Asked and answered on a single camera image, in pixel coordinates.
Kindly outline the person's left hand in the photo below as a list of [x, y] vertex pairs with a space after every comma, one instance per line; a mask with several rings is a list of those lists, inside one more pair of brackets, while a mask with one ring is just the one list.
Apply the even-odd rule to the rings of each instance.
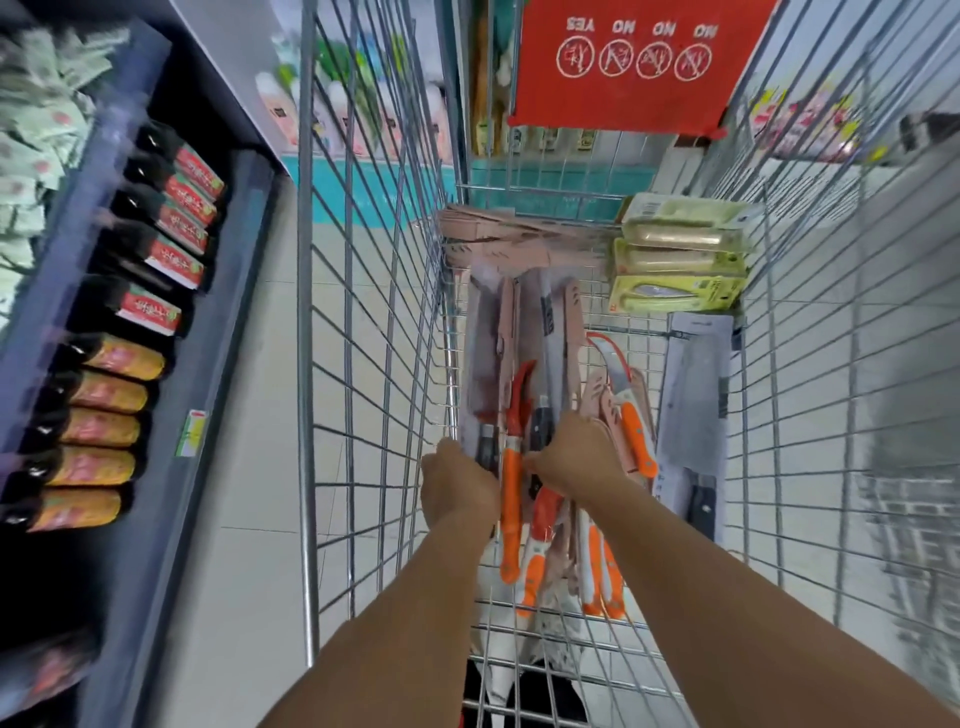
[[481, 468], [484, 472], [421, 471], [421, 509], [429, 532], [476, 556], [486, 550], [500, 517], [498, 479]]

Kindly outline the black-handled knife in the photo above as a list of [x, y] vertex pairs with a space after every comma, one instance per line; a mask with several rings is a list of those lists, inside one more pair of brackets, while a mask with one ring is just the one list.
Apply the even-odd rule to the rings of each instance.
[[534, 360], [527, 386], [531, 418], [526, 452], [542, 451], [568, 407], [566, 301], [563, 282], [547, 268], [531, 269], [520, 284], [519, 354]]

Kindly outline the person's left forearm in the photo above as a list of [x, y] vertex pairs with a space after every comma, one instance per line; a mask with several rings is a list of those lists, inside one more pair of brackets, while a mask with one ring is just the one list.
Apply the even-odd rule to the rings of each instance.
[[479, 511], [440, 517], [257, 728], [458, 728], [476, 576], [492, 527]]

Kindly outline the person's right forearm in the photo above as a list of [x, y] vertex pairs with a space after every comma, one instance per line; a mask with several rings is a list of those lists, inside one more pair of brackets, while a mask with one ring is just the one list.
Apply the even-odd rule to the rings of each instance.
[[960, 717], [624, 476], [570, 482], [700, 728], [960, 728]]

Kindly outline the packaged steel cleaver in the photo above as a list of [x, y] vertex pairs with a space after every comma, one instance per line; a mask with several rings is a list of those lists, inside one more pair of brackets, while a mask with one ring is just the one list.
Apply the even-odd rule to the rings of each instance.
[[735, 318], [676, 312], [658, 401], [654, 497], [718, 546], [726, 529]]

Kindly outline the green packaged peeler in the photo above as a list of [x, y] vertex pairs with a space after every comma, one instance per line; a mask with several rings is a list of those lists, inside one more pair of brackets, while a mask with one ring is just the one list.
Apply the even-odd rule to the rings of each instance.
[[735, 230], [642, 224], [612, 242], [610, 263], [618, 275], [744, 276], [746, 247]]
[[615, 223], [737, 230], [762, 212], [763, 205], [757, 202], [639, 192], [624, 198]]
[[746, 277], [732, 275], [619, 275], [610, 285], [607, 311], [630, 315], [727, 311], [746, 285]]

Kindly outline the stack of pink knife packs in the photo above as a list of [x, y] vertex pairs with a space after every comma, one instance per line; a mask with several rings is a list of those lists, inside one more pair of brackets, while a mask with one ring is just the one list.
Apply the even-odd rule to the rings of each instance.
[[488, 268], [518, 276], [540, 268], [602, 265], [618, 229], [509, 211], [449, 204], [436, 217], [443, 256], [453, 269]]

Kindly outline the yellow green price tag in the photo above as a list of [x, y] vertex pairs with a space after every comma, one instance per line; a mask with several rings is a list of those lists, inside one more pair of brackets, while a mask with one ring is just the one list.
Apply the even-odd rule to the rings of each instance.
[[207, 422], [208, 412], [206, 410], [189, 410], [178, 438], [175, 449], [176, 457], [193, 458], [198, 455], [204, 440]]

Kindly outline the dark blue store shelf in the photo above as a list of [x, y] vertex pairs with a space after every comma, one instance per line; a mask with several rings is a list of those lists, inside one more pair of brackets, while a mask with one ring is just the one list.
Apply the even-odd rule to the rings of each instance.
[[[22, 438], [47, 380], [92, 370], [147, 386], [151, 406], [133, 414], [145, 427], [130, 447], [134, 480], [115, 489], [126, 511], [91, 528], [0, 531], [0, 728], [139, 728], [152, 696], [161, 643], [177, 595], [184, 552], [205, 487], [246, 316], [285, 174], [278, 157], [240, 120], [203, 46], [171, 0], [0, 0], [0, 31], [37, 26], [128, 24], [128, 43], [94, 96], [97, 111], [78, 167], [50, 210], [40, 257], [0, 337], [0, 503], [42, 489], [16, 477]], [[124, 170], [148, 121], [171, 126], [225, 182], [207, 227], [205, 285], [164, 286], [118, 264], [98, 246]], [[108, 328], [72, 320], [84, 279], [125, 278], [183, 309], [183, 335], [162, 337], [125, 321]], [[59, 364], [69, 334], [113, 334], [161, 353], [169, 368], [137, 381]], [[196, 457], [176, 456], [191, 409], [207, 423]]]

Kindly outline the dark bottle orange label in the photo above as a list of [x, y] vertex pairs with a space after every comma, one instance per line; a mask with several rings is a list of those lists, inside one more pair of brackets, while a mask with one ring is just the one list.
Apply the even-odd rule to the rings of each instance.
[[22, 438], [24, 450], [48, 450], [59, 444], [125, 449], [146, 429], [132, 415], [88, 407], [66, 407], [35, 415]]
[[104, 332], [69, 334], [59, 343], [55, 361], [146, 383], [162, 379], [169, 368], [162, 353]]
[[64, 370], [52, 374], [39, 395], [39, 407], [85, 407], [134, 415], [152, 406], [144, 384], [95, 370]]
[[15, 476], [49, 488], [119, 487], [140, 471], [138, 457], [128, 450], [62, 444], [22, 455]]
[[109, 488], [52, 488], [0, 502], [0, 531], [42, 533], [99, 528], [127, 510], [121, 491]]

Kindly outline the dark bottle red label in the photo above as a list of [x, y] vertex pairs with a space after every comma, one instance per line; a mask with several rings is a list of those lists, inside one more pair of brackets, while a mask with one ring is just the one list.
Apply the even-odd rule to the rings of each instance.
[[219, 203], [226, 192], [226, 183], [173, 127], [150, 120], [138, 130], [137, 147], [173, 164], [210, 202]]
[[210, 234], [189, 211], [165, 193], [146, 184], [121, 185], [109, 204], [116, 216], [149, 224], [192, 254], [210, 255]]
[[114, 219], [101, 227], [98, 246], [113, 261], [148, 281], [164, 280], [166, 287], [176, 285], [189, 292], [205, 288], [207, 267], [150, 224]]
[[181, 307], [114, 274], [88, 275], [78, 288], [71, 316], [78, 324], [104, 329], [125, 322], [162, 337], [184, 335], [188, 329]]
[[126, 162], [124, 174], [130, 182], [166, 195], [204, 228], [213, 225], [218, 217], [217, 206], [173, 162], [158, 154], [143, 151], [133, 154]]

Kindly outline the row of colourful packets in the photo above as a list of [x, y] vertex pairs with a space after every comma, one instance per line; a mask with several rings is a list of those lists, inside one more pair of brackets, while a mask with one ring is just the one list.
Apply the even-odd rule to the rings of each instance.
[[767, 87], [749, 112], [752, 154], [780, 161], [839, 164], [856, 157], [870, 134], [870, 91], [859, 79], [843, 93], [827, 81], [812, 95]]

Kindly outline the orange-handled red pruning saw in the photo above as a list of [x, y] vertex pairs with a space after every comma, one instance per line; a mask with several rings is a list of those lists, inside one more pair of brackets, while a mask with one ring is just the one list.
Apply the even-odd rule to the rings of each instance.
[[503, 411], [505, 437], [500, 459], [501, 512], [500, 532], [502, 559], [500, 577], [507, 585], [515, 584], [521, 576], [522, 542], [522, 442], [531, 414], [526, 391], [536, 369], [537, 361], [521, 362], [510, 380], [509, 400]]

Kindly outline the orange white handled tool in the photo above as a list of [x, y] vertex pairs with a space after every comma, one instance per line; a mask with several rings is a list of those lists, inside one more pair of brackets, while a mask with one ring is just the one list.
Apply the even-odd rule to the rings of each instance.
[[522, 618], [533, 616], [546, 577], [547, 554], [552, 546], [564, 498], [551, 488], [539, 488], [533, 505], [528, 539], [524, 546], [520, 577], [514, 585], [515, 611]]

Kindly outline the orange-handled curved knife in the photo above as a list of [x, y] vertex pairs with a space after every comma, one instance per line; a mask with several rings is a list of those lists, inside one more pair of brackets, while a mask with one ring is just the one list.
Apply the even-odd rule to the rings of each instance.
[[642, 408], [637, 394], [636, 385], [643, 385], [643, 378], [634, 376], [626, 356], [607, 334], [589, 331], [585, 336], [606, 367], [607, 410], [613, 416], [618, 453], [629, 453], [628, 473], [636, 473], [650, 487], [659, 474], [659, 464], [649, 412]]

